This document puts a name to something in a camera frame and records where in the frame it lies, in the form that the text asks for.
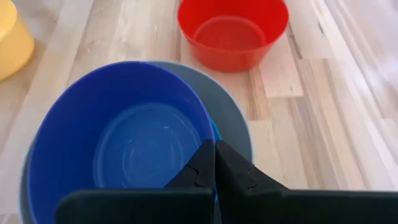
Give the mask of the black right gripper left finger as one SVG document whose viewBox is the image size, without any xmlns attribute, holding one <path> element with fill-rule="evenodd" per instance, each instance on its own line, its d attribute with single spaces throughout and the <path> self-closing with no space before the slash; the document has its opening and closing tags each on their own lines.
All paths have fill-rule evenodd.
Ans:
<svg viewBox="0 0 398 224">
<path fill-rule="evenodd" d="M 206 140 L 165 187 L 73 192 L 55 224 L 213 224 L 214 208 L 215 145 Z"/>
</svg>

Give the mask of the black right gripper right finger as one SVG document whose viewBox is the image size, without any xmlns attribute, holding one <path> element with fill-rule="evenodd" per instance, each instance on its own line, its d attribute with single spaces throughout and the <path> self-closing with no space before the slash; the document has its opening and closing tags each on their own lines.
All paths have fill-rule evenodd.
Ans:
<svg viewBox="0 0 398 224">
<path fill-rule="evenodd" d="M 398 224 L 398 192 L 294 190 L 225 141 L 215 156 L 223 224 Z"/>
</svg>

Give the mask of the dark blue plastic bowl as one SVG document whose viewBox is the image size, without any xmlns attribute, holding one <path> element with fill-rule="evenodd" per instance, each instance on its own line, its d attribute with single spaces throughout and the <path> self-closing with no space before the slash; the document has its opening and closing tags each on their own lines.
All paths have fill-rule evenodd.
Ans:
<svg viewBox="0 0 398 224">
<path fill-rule="evenodd" d="M 58 203 L 77 190 L 164 187 L 214 138 L 205 105 L 170 62 L 97 68 L 61 94 L 32 143 L 32 222 L 55 224 Z"/>
</svg>

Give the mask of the light blue plastic bowl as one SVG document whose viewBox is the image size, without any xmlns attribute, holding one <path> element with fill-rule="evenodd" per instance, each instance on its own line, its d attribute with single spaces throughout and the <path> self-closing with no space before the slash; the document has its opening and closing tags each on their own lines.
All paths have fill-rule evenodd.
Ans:
<svg viewBox="0 0 398 224">
<path fill-rule="evenodd" d="M 215 141 L 219 141 L 222 139 L 220 132 L 218 131 L 217 125 L 215 124 L 214 121 L 211 121 L 214 136 L 215 136 Z"/>
</svg>

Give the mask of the red plastic bowl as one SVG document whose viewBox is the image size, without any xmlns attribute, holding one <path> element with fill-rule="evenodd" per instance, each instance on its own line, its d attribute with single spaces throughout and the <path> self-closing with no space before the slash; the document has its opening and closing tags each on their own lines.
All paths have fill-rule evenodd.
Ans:
<svg viewBox="0 0 398 224">
<path fill-rule="evenodd" d="M 177 18 L 201 64 L 242 72 L 256 66 L 284 33 L 289 11 L 283 0 L 182 0 Z"/>
</svg>

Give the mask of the yellow plastic bowl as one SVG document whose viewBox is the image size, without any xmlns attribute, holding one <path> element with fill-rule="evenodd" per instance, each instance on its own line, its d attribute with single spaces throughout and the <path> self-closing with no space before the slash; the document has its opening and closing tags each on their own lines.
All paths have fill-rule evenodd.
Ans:
<svg viewBox="0 0 398 224">
<path fill-rule="evenodd" d="M 34 38 L 11 0 L 0 0 L 0 81 L 28 63 Z"/>
</svg>

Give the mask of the large grey bowl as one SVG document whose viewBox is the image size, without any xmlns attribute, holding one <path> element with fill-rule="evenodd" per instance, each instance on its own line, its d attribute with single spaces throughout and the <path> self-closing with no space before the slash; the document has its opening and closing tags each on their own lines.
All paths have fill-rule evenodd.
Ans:
<svg viewBox="0 0 398 224">
<path fill-rule="evenodd" d="M 49 190 L 56 180 L 69 184 L 73 180 L 81 180 L 84 189 L 92 188 L 92 162 L 94 148 L 100 140 L 105 126 L 122 110 L 142 101 L 141 86 L 151 80 L 147 72 L 135 72 L 132 61 L 116 62 L 97 68 L 80 78 L 67 88 L 52 105 L 37 131 L 22 170 L 19 189 L 18 216 L 22 224 L 53 224 L 52 214 L 60 194 Z M 252 159 L 252 144 L 247 122 L 233 97 L 214 78 L 201 70 L 176 62 L 150 61 L 149 65 L 159 67 L 183 80 L 201 99 L 207 112 L 217 125 L 222 140 L 245 157 Z M 71 137 L 85 137 L 88 149 L 84 155 L 71 156 L 67 161 L 58 162 L 57 156 L 45 156 L 38 161 L 36 168 L 44 170 L 38 176 L 44 180 L 45 189 L 39 191 L 39 198 L 44 200 L 44 208 L 49 214 L 34 213 L 29 202 L 29 171 L 30 155 L 35 148 L 42 147 L 43 131 L 48 136 L 55 136 L 55 146 L 49 151 L 63 147 L 63 142 Z"/>
</svg>

